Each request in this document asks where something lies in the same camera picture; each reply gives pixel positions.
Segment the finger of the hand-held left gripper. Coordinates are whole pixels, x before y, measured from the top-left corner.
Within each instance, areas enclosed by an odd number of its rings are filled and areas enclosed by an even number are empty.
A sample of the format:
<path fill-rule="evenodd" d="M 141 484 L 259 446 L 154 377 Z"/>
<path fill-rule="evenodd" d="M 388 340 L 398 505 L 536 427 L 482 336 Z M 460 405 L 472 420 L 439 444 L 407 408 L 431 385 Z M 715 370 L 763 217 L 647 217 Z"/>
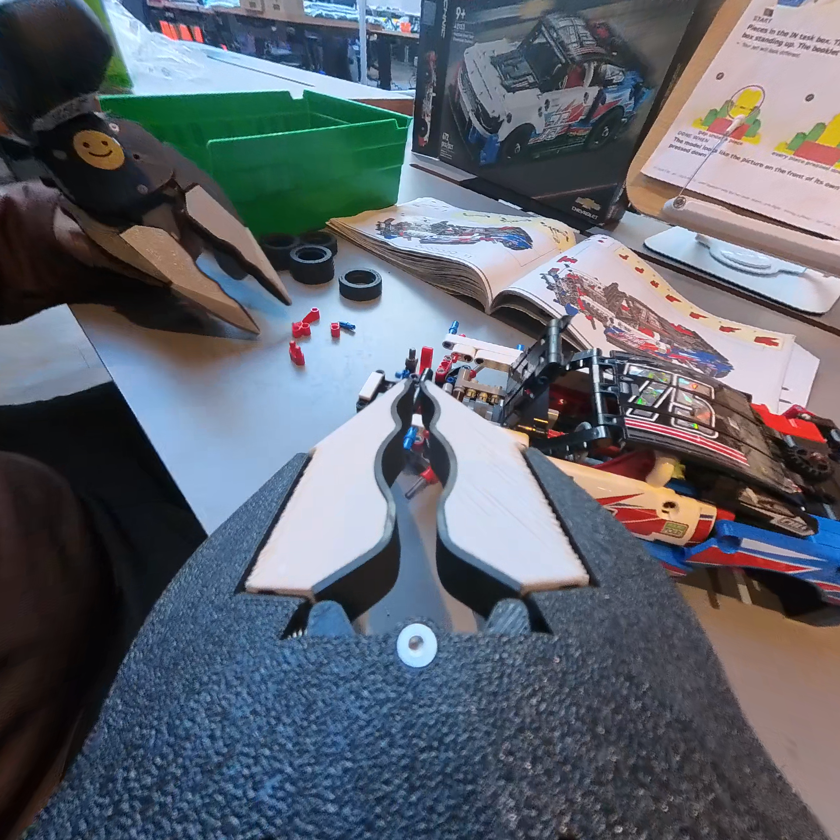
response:
<path fill-rule="evenodd" d="M 204 241 L 229 254 L 273 297 L 291 305 L 286 286 L 251 231 L 200 185 L 185 192 L 184 215 Z"/>
<path fill-rule="evenodd" d="M 79 222 L 79 226 L 113 264 L 133 277 L 168 287 L 237 329 L 259 333 L 243 306 L 205 276 L 182 245 L 163 229 L 134 225 L 120 233 L 98 222 Z"/>

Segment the green plastic bin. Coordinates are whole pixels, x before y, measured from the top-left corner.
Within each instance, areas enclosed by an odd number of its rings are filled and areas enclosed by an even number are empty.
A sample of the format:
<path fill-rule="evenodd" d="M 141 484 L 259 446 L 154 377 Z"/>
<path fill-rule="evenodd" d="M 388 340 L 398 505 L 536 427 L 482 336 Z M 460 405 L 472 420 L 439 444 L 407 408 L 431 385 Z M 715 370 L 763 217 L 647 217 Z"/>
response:
<path fill-rule="evenodd" d="M 256 236 L 396 203 L 412 119 L 306 90 L 104 96 L 213 177 Z"/>

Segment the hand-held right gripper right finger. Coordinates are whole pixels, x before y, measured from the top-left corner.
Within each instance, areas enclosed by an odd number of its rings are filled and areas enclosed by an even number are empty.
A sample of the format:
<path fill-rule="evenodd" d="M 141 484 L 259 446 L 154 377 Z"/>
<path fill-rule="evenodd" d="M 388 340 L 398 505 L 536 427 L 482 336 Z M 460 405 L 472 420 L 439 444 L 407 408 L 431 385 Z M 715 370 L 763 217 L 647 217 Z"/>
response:
<path fill-rule="evenodd" d="M 586 587 L 590 575 L 516 434 L 433 384 L 418 388 L 437 502 L 437 572 L 456 600 L 488 618 L 506 599 Z"/>

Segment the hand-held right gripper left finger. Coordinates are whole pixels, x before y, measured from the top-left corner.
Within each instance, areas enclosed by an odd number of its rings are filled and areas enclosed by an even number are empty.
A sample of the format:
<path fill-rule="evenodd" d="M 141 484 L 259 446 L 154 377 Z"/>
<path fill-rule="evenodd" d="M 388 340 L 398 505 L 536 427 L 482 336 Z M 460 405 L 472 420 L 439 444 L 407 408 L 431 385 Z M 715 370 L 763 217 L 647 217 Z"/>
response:
<path fill-rule="evenodd" d="M 339 603 L 350 620 L 396 582 L 392 487 L 406 463 L 417 383 L 403 380 L 310 451 L 255 553 L 245 591 Z"/>

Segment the white board stand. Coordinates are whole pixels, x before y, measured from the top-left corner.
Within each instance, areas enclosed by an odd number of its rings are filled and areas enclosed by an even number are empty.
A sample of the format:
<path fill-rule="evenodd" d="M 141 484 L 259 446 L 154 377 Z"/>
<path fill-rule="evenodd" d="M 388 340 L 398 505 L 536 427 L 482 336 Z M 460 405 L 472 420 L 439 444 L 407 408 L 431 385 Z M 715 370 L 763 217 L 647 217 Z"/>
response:
<path fill-rule="evenodd" d="M 669 199 L 647 250 L 783 308 L 823 316 L 839 299 L 839 243 L 686 194 Z"/>

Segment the black toy car box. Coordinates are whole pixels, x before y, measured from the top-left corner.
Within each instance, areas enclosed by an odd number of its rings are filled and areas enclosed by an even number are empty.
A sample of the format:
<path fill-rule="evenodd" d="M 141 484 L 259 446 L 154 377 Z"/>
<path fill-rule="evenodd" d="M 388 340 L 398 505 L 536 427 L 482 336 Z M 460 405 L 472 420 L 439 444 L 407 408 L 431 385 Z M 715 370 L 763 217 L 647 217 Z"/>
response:
<path fill-rule="evenodd" d="M 722 2 L 423 2 L 413 152 L 475 191 L 605 224 Z"/>

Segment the clear plastic bag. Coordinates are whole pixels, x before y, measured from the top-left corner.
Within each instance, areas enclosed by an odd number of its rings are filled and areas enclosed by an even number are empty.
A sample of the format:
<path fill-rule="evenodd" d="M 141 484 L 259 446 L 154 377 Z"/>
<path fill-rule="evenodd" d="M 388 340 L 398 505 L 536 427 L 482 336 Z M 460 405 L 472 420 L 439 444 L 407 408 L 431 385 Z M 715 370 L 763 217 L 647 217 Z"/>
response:
<path fill-rule="evenodd" d="M 224 82 L 211 68 L 211 61 L 200 49 L 152 33 L 120 2 L 104 3 L 132 79 L 133 94 L 175 95 L 226 90 Z"/>

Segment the grey desk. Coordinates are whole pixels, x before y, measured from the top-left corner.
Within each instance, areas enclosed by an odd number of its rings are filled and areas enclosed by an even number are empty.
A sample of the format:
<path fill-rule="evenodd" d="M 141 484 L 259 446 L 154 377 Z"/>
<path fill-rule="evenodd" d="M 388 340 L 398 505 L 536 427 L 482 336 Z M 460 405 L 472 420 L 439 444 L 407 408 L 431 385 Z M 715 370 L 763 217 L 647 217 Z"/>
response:
<path fill-rule="evenodd" d="M 319 287 L 284 281 L 284 307 L 252 280 L 232 294 L 258 322 L 260 336 L 226 325 L 178 318 L 149 327 L 113 308 L 72 311 L 146 436 L 205 531 L 215 531 L 288 459 L 308 450 L 354 414 L 356 395 L 374 369 L 393 375 L 409 348 L 435 347 L 449 324 L 492 343 L 530 343 L 538 323 L 518 310 L 487 316 L 459 299 L 341 242 L 336 275 L 373 268 L 379 301 L 344 301 L 338 280 Z M 296 340 L 305 366 L 291 362 L 291 324 L 311 308 L 319 322 Z M 331 322 L 354 332 L 330 335 Z M 838 627 L 812 626 L 758 603 L 672 583 L 697 614 L 725 665 L 745 714 L 773 760 L 838 838 Z"/>

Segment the storage shelving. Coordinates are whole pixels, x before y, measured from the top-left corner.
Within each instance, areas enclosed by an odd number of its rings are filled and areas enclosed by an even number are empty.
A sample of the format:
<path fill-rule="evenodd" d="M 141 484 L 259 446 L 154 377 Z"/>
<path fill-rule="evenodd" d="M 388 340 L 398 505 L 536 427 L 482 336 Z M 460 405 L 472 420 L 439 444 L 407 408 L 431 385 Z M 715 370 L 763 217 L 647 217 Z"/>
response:
<path fill-rule="evenodd" d="M 382 90 L 415 88 L 418 2 L 142 1 L 150 31 Z"/>

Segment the white table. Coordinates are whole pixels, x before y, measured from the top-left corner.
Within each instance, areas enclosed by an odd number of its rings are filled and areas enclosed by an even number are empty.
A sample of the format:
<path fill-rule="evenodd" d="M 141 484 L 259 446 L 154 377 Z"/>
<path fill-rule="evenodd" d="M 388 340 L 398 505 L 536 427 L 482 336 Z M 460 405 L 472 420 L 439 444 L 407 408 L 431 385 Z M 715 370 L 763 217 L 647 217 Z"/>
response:
<path fill-rule="evenodd" d="M 375 87 L 366 87 L 357 82 L 320 75 L 309 70 L 278 65 L 264 59 L 232 54 L 213 47 L 196 44 L 191 46 L 200 49 L 211 61 L 211 68 L 214 69 L 216 77 L 223 81 L 226 87 L 226 90 L 221 92 L 194 93 L 287 91 L 292 97 L 301 98 L 305 91 L 313 91 L 345 100 L 365 102 L 384 100 L 387 106 L 393 103 L 399 106 L 407 104 L 409 108 L 413 106 L 413 91 L 384 91 Z"/>

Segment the open instruction booklet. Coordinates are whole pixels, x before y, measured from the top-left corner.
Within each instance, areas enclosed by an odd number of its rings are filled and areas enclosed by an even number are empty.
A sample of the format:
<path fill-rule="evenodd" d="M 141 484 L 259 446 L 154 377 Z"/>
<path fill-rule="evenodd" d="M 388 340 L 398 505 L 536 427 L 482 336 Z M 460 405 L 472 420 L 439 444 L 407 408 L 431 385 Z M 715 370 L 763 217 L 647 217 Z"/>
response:
<path fill-rule="evenodd" d="M 805 406 L 820 361 L 792 334 L 715 315 L 605 234 L 576 241 L 541 216 L 475 213 L 423 197 L 328 227 L 372 254 L 491 314 L 570 317 L 578 350 L 625 351 L 677 365 L 783 414 Z"/>

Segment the person's brown shirt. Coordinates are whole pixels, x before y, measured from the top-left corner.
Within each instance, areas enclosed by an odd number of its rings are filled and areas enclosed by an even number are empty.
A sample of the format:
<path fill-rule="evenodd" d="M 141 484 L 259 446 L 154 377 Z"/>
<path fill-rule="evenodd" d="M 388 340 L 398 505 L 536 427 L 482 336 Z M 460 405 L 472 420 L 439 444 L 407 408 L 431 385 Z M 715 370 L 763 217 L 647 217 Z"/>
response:
<path fill-rule="evenodd" d="M 88 726 L 103 674 L 161 570 L 161 506 L 74 488 L 2 453 L 1 824 L 22 828 Z"/>

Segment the toy brick race car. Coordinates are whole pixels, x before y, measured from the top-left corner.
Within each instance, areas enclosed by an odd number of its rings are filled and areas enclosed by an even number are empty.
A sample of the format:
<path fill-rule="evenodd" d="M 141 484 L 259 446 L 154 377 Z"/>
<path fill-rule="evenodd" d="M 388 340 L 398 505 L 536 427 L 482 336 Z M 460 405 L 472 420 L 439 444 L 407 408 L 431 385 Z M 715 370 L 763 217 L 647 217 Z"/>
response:
<path fill-rule="evenodd" d="M 412 375 L 430 381 L 525 437 L 675 578 L 729 570 L 746 602 L 767 589 L 789 617 L 838 613 L 838 426 L 637 351 L 575 352 L 570 321 L 516 349 L 454 322 L 437 367 L 410 349 L 393 378 L 371 373 L 356 409 Z"/>

